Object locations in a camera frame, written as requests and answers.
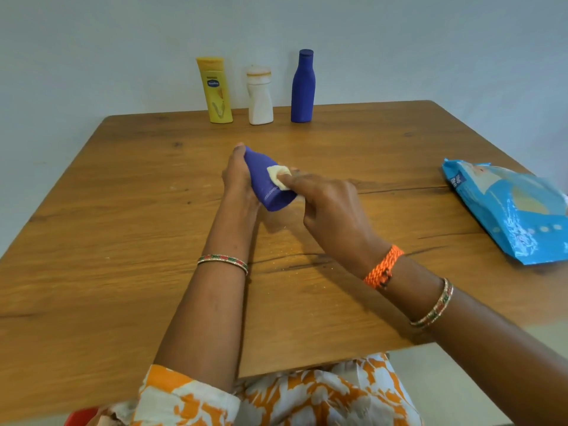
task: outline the orange thread bracelet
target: orange thread bracelet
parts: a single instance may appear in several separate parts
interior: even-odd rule
[[[404,251],[393,245],[388,251],[383,261],[380,262],[375,269],[369,272],[369,275],[363,280],[366,285],[373,288],[386,288],[388,281],[390,281],[392,274],[392,269],[396,260],[404,254]]]

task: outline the blue bottle cap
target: blue bottle cap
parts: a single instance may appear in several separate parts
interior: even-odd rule
[[[254,152],[248,146],[245,151],[245,162],[251,172],[252,190],[257,199],[269,211],[279,211],[288,206],[297,196],[292,190],[282,191],[270,179],[267,167],[277,163],[269,156]]]

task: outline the hand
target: hand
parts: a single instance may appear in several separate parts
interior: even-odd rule
[[[347,271],[363,279],[387,254],[390,246],[374,233],[353,184],[297,170],[278,178],[306,198],[304,225]]]
[[[248,170],[244,156],[245,145],[238,143],[233,149],[222,178],[225,185],[224,196],[242,196],[258,202],[251,187],[251,172]]]

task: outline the forearm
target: forearm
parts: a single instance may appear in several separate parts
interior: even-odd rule
[[[377,255],[386,254],[377,247]],[[408,257],[379,291],[410,320],[425,316],[443,290],[436,275]],[[492,309],[455,288],[427,331],[515,424],[568,418],[568,361]]]
[[[247,261],[258,204],[247,196],[222,199],[203,254]],[[155,363],[232,391],[240,350],[245,273],[232,264],[200,264],[156,355]]]

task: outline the table surface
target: table surface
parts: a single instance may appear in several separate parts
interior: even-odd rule
[[[350,179],[375,229],[522,325],[565,315],[568,268],[505,256],[444,157],[523,167],[431,101],[317,106],[309,124],[207,112],[110,116],[0,260],[0,421],[132,398],[195,269],[235,143]],[[294,202],[260,212],[239,376],[424,342],[327,257]]]

